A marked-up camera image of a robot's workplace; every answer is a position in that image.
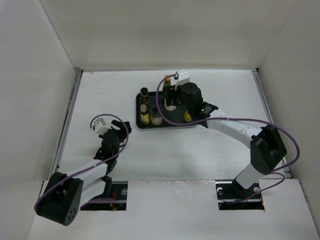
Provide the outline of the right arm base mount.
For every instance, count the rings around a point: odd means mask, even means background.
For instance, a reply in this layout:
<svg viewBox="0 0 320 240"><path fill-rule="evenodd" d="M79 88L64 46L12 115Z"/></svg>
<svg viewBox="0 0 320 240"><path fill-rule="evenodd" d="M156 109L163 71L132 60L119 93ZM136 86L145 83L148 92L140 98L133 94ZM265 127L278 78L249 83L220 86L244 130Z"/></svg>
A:
<svg viewBox="0 0 320 240"><path fill-rule="evenodd" d="M240 210L264 210L260 185L255 182L248 189L236 188L231 181L217 181L215 183L218 208L221 211L240 211Z"/></svg>

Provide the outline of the black-cap grinder bottle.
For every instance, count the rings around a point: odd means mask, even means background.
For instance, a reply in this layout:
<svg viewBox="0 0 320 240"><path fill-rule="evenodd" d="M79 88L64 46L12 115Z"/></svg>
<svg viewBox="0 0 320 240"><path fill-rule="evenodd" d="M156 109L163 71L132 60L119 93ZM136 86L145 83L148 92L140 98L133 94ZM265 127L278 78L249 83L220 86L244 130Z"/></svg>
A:
<svg viewBox="0 0 320 240"><path fill-rule="evenodd" d="M164 108L167 111L174 111L177 107L171 101L164 100Z"/></svg>
<svg viewBox="0 0 320 240"><path fill-rule="evenodd" d="M150 121L153 126L160 126L163 122L163 118L160 115L157 106L153 105L150 109Z"/></svg>

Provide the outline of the yellow-label brown bottle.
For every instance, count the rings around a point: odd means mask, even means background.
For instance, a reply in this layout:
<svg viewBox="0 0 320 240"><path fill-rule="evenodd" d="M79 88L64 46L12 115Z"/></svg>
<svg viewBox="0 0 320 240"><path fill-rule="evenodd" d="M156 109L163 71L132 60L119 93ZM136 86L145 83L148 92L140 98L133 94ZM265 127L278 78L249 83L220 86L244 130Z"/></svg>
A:
<svg viewBox="0 0 320 240"><path fill-rule="evenodd" d="M146 104L142 104L140 106L140 119L144 125L148 125L150 123L150 115Z"/></svg>
<svg viewBox="0 0 320 240"><path fill-rule="evenodd" d="M184 122L184 123L190 123L190 122L192 122L192 121L193 121L193 120L192 120L191 115L190 115L189 112L186 110L186 111L184 112L183 122Z"/></svg>

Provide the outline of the small spice jar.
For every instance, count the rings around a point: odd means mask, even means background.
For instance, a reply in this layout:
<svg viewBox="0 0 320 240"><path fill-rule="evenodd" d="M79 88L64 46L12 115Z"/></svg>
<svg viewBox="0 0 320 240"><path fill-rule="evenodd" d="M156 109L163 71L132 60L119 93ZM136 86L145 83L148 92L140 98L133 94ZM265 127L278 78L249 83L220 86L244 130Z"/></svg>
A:
<svg viewBox="0 0 320 240"><path fill-rule="evenodd" d="M149 103L149 91L146 87L142 87L140 89L140 95L142 99L142 103L147 105Z"/></svg>

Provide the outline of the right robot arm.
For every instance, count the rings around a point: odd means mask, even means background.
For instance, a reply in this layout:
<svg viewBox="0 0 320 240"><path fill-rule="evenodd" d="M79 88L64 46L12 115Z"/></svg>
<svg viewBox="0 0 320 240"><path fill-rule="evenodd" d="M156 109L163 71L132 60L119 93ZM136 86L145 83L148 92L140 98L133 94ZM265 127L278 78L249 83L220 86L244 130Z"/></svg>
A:
<svg viewBox="0 0 320 240"><path fill-rule="evenodd" d="M219 131L241 142L250 150L250 163L232 182L232 192L238 198L245 197L250 188L262 176L269 175L286 156L287 149L276 127L266 124L255 127L231 117L217 106L203 100L202 92L195 83L167 87L163 98L167 104L183 107L192 121L205 120L200 124Z"/></svg>

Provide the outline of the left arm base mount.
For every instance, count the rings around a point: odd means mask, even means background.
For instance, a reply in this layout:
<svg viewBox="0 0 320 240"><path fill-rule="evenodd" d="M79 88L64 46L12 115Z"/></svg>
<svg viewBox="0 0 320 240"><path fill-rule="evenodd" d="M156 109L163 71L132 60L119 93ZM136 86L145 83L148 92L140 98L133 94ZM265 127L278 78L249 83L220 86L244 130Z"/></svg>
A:
<svg viewBox="0 0 320 240"><path fill-rule="evenodd" d="M125 211L127 207L128 182L113 181L104 176L85 186L81 192L81 211Z"/></svg>

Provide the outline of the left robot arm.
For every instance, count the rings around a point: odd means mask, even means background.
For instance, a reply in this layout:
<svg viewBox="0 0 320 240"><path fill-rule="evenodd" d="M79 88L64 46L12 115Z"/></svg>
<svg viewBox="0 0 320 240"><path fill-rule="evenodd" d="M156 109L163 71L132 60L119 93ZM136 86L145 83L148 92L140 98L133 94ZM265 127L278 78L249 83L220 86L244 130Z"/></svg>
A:
<svg viewBox="0 0 320 240"><path fill-rule="evenodd" d="M35 203L35 213L47 220L69 226L82 206L95 197L108 199L112 195L109 174L132 132L128 121L112 120L107 125L103 118L92 123L101 138L101 146L93 159L70 173L55 172L49 179L43 195Z"/></svg>

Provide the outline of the red sauce bottle yellow cap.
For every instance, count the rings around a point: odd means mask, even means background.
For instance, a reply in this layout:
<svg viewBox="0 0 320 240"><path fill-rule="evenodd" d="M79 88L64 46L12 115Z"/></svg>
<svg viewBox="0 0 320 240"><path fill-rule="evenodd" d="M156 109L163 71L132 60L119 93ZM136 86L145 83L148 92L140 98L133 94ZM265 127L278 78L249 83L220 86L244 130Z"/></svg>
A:
<svg viewBox="0 0 320 240"><path fill-rule="evenodd" d="M164 76L165 80L162 87L162 99L163 101L168 100L170 98L170 89L172 86L171 77L169 75Z"/></svg>

